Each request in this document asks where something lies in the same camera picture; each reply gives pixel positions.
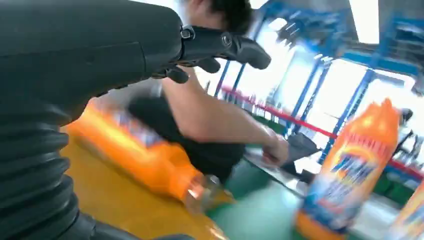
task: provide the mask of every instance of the detergent bottle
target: detergent bottle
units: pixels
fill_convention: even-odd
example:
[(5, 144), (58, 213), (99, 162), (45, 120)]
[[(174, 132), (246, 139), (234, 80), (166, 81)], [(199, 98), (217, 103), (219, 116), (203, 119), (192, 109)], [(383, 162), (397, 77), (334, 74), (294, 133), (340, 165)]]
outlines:
[(218, 178), (198, 171), (180, 145), (165, 141), (125, 110), (91, 102), (67, 130), (153, 192), (180, 200), (193, 213), (203, 212), (220, 189)]
[(424, 239), (424, 182), (403, 207), (384, 240)]
[(396, 149), (399, 112), (389, 99), (349, 122), (309, 187), (296, 230), (309, 240), (344, 240)]

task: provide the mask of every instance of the red railing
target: red railing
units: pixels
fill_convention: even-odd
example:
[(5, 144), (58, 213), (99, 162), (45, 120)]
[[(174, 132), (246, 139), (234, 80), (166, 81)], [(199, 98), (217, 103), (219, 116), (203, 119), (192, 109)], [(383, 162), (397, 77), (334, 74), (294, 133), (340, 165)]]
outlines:
[[(322, 128), (319, 128), (317, 126), (314, 126), (312, 124), (309, 124), (309, 123), (307, 123), (305, 121), (301, 121), (301, 120), (299, 120), (299, 119), (297, 119), (297, 118), (295, 118), (295, 117), (293, 117), (293, 116), (291, 116), (291, 115), (289, 115), (287, 113), (284, 113), (282, 111), (279, 111), (278, 109), (275, 109), (274, 107), (266, 106), (266, 105), (263, 105), (263, 104), (258, 104), (257, 102), (253, 101), (250, 97), (244, 96), (242, 93), (240, 93), (238, 91), (233, 91), (230, 87), (223, 86), (221, 88), (221, 91), (223, 91), (226, 94), (230, 94), (230, 95), (234, 96), (236, 99), (239, 99), (239, 100), (243, 100), (245, 102), (248, 102), (249, 104), (254, 105), (256, 108), (263, 109), (263, 110), (271, 113), (272, 115), (274, 115), (274, 116), (276, 116), (278, 118), (281, 118), (281, 119), (287, 120), (289, 122), (292, 122), (293, 124), (296, 124), (296, 125), (303, 126), (305, 128), (311, 129), (313, 131), (316, 131), (318, 133), (321, 133), (321, 134), (323, 134), (323, 135), (325, 135), (327, 137), (330, 137), (332, 139), (336, 139), (337, 138), (337, 135), (336, 134), (333, 134), (332, 132), (326, 131), (326, 130), (324, 130)], [(399, 171), (401, 171), (401, 172), (403, 172), (405, 174), (408, 174), (408, 175), (414, 177), (415, 179), (417, 179), (419, 181), (421, 181), (422, 179), (424, 179), (424, 174), (422, 172), (418, 171), (415, 168), (405, 166), (402, 163), (397, 162), (397, 161), (395, 161), (393, 159), (390, 160), (390, 162), (388, 163), (388, 165), (390, 167), (392, 167), (392, 168), (395, 168), (395, 169), (397, 169), (397, 170), (399, 170)]]

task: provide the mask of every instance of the screw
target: screw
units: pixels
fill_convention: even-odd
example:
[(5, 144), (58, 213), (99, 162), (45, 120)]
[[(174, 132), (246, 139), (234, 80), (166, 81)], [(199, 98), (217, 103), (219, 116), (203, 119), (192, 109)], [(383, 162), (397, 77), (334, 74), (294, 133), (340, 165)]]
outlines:
[(183, 29), (181, 31), (182, 39), (190, 39), (192, 38), (192, 32), (189, 29)]
[(226, 47), (231, 45), (231, 39), (227, 35), (222, 36), (222, 42)]

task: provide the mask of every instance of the bottle label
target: bottle label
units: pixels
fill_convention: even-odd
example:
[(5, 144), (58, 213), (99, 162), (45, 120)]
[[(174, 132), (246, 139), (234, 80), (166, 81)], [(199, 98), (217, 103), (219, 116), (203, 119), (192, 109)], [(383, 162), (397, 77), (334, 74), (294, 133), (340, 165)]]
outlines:
[(129, 113), (123, 110), (114, 111), (112, 113), (114, 121), (121, 127), (126, 129), (133, 137), (143, 143), (146, 147), (162, 142), (162, 137), (154, 130), (150, 129), (137, 119), (134, 119)]
[(352, 134), (347, 140), (326, 159), (302, 206), (311, 219), (338, 234), (347, 233), (388, 155), (383, 144), (371, 139)]
[(424, 239), (424, 184), (421, 184), (402, 209), (384, 240)]

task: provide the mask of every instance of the robotic arm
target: robotic arm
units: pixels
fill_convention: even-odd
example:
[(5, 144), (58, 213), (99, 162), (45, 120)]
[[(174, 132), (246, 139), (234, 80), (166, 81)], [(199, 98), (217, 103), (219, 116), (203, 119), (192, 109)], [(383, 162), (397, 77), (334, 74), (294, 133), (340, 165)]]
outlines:
[(169, 8), (128, 0), (0, 0), (0, 233), (5, 239), (136, 239), (82, 214), (60, 156), (89, 99), (169, 77), (216, 72), (215, 57), (266, 68), (255, 42), (182, 27)]
[(260, 69), (271, 61), (249, 39), (182, 28), (173, 10), (128, 0), (2, 0), (0, 16), (2, 89), (66, 106), (72, 120), (83, 109), (74, 106), (110, 89), (150, 77), (185, 82), (176, 65), (217, 72), (219, 64), (204, 59)]

